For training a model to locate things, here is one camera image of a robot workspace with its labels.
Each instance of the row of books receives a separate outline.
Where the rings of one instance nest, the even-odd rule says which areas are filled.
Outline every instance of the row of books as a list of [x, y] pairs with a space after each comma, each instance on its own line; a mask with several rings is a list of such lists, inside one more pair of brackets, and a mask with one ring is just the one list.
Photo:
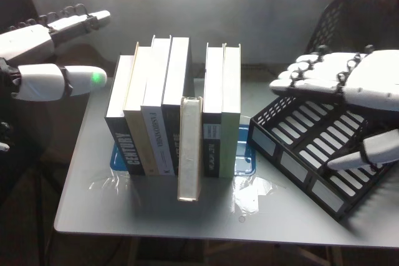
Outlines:
[[[200, 115], [186, 116], [202, 120], [198, 129], [203, 135], [201, 160], [206, 176], [234, 176], [240, 55], [240, 46], [207, 46]], [[194, 96], [190, 38], [154, 36], [151, 46], [137, 43], [135, 55], [119, 57], [105, 121], [130, 174], [178, 174], [182, 98]], [[195, 105], [192, 111], [198, 110], [199, 102]]]

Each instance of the black desk organizer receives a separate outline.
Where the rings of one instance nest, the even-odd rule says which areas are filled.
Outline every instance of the black desk organizer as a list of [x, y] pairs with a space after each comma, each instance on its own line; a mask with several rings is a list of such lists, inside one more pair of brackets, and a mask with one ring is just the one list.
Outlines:
[[[328, 45], [333, 52], [362, 52], [368, 44], [399, 49], [397, 17], [378, 0], [334, 0], [320, 17], [305, 53], [319, 45]], [[374, 170], [332, 171], [326, 162], [348, 153], [374, 131], [375, 122], [343, 105], [280, 97], [251, 118], [248, 143], [341, 221], [367, 198], [393, 163]]]

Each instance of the dark floor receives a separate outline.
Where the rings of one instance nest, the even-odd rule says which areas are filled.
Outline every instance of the dark floor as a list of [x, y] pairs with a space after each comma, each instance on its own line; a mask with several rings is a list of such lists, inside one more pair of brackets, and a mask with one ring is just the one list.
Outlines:
[[[65, 170], [56, 174], [63, 180]], [[43, 181], [44, 221], [48, 238], [58, 195]], [[49, 265], [128, 265], [131, 238], [115, 236], [66, 235], [54, 233], [50, 246]], [[203, 240], [141, 238], [137, 250], [140, 261], [181, 262], [178, 265], [314, 265], [305, 259], [278, 249], [274, 244], [235, 243], [228, 249], [208, 254], [204, 259]], [[325, 255], [325, 247], [307, 247], [318, 256]], [[395, 249], [342, 248], [344, 265], [399, 265]], [[32, 171], [20, 180], [13, 193], [0, 208], [0, 265], [38, 265], [36, 220]], [[162, 262], [140, 262], [135, 265], [172, 265]]]

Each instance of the gray table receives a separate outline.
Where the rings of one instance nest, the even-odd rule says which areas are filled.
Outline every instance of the gray table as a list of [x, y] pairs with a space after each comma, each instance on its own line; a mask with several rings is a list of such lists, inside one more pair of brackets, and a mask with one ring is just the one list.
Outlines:
[[[196, 82], [198, 93], [202, 82]], [[244, 115], [253, 116], [275, 98], [267, 86], [266, 81], [243, 82]], [[199, 202], [176, 200], [176, 178], [131, 180], [112, 172], [113, 139], [103, 119], [109, 88], [91, 94], [87, 104], [55, 219], [57, 231], [399, 247], [396, 170], [344, 225], [259, 153], [251, 180], [206, 178]]]

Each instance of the book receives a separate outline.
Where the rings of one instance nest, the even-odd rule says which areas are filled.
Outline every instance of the book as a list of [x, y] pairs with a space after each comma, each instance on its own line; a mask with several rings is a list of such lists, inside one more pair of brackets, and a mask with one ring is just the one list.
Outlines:
[[232, 178], [241, 114], [241, 45], [224, 48], [219, 177]]
[[159, 39], [154, 36], [151, 45], [151, 74], [147, 79], [142, 113], [148, 137], [154, 152], [159, 174], [174, 175], [170, 156], [165, 122], [162, 114], [162, 98], [165, 89], [166, 73], [168, 71], [171, 37]]
[[202, 177], [202, 114], [203, 99], [181, 99], [180, 157], [178, 200], [197, 201]]
[[172, 38], [168, 74], [163, 93], [162, 114], [170, 148], [173, 169], [178, 174], [180, 148], [180, 102], [194, 96], [189, 37]]
[[105, 111], [105, 122], [122, 155], [128, 172], [132, 175], [143, 175], [145, 173], [142, 162], [123, 113], [123, 104], [125, 103], [133, 61], [134, 55], [121, 55], [119, 57], [113, 76], [110, 100]]
[[144, 172], [147, 176], [154, 176], [159, 174], [159, 172], [141, 108], [147, 85], [147, 75], [151, 72], [150, 57], [151, 47], [142, 47], [137, 43], [133, 71], [130, 77], [123, 112]]
[[224, 45], [206, 46], [203, 105], [204, 175], [219, 177]]

